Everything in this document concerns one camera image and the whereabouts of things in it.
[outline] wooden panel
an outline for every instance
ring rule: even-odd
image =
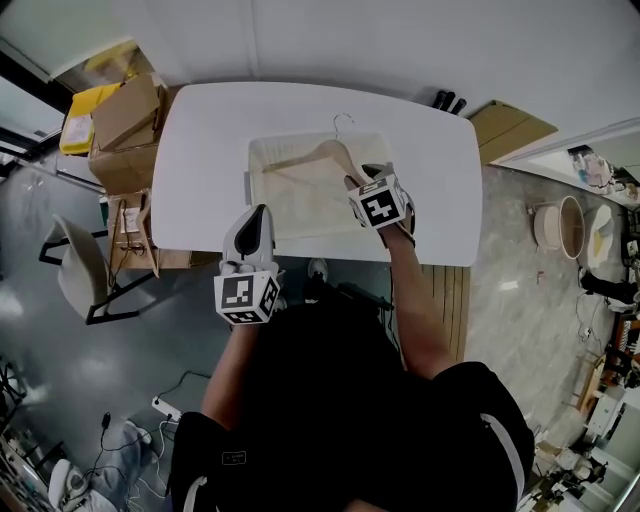
[[[451,353],[457,358],[460,343],[460,313],[462,308],[462,267],[454,267],[453,320],[451,325]]]
[[[427,289],[442,319],[449,350],[456,361],[464,360],[469,316],[470,269],[422,265]]]
[[[432,265],[422,265],[422,273],[424,274],[425,281],[427,282],[427,290],[433,297],[433,266]]]
[[[467,346],[467,329],[469,325],[469,297],[471,295],[471,269],[462,269],[462,302],[460,305],[460,336],[456,351],[456,361],[464,361],[464,350]]]
[[[444,330],[449,345],[451,345],[451,331],[453,324],[453,288],[455,281],[455,268],[445,267],[444,272]]]
[[[444,267],[433,267],[433,300],[444,321]]]

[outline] gray floor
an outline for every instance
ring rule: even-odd
[[[52,165],[52,159],[46,164]],[[88,176],[77,159],[62,159],[60,166]],[[558,252],[536,250],[525,205],[567,194],[576,195],[585,208],[603,200],[516,172],[486,168],[483,178],[482,240],[472,274],[467,359],[484,361],[498,373],[532,425],[564,425],[563,435],[570,436],[580,418],[571,418],[569,412],[566,420],[561,402],[579,379],[576,355],[587,346],[600,348],[593,339],[583,344],[577,334],[577,264]],[[57,269],[37,261],[52,213],[90,230],[103,228],[97,196],[90,192],[31,170],[0,185],[0,263],[5,277],[0,283],[0,352],[16,364],[29,389],[17,421],[28,423],[49,443],[64,440],[70,458],[88,468],[98,451],[104,412],[113,417],[107,446],[113,445],[114,431],[126,418],[157,426],[163,418],[150,408],[151,398],[171,387],[186,369],[211,372],[228,328],[214,313],[211,268],[166,271],[162,280],[146,283],[111,310],[148,306],[141,317],[85,326],[60,292]],[[611,261],[600,277],[620,277],[617,244]],[[307,262],[286,258],[281,263],[289,270],[287,298],[295,301]],[[386,265],[330,265],[332,281],[349,280],[388,296]],[[539,271],[544,275],[538,283]],[[138,275],[127,273],[126,278]],[[500,291],[500,283],[508,281],[517,281],[518,288]],[[590,322],[598,301],[581,300],[585,322]],[[602,346],[612,319],[604,306],[598,307],[593,327]],[[205,386],[203,379],[187,379],[167,397],[183,411],[198,407]],[[165,476],[167,462],[163,459]],[[148,481],[158,488],[152,473]],[[142,494],[145,508],[158,507],[145,489]]]

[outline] white bucket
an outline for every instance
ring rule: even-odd
[[[533,222],[538,245],[545,250],[562,249],[564,255],[575,260],[584,244],[582,208],[573,196],[541,206]]]

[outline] shoe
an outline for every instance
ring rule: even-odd
[[[319,274],[322,280],[326,283],[329,279],[329,265],[323,258],[311,258],[309,261],[309,267],[307,268],[307,275],[313,277],[315,274]]]

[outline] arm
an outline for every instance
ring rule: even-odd
[[[407,369],[433,379],[456,364],[449,352],[442,319],[427,291],[413,245],[395,226],[380,230],[391,253],[398,334]]]
[[[233,329],[202,400],[200,412],[227,430],[237,425],[240,416],[243,380],[259,332],[259,325]]]

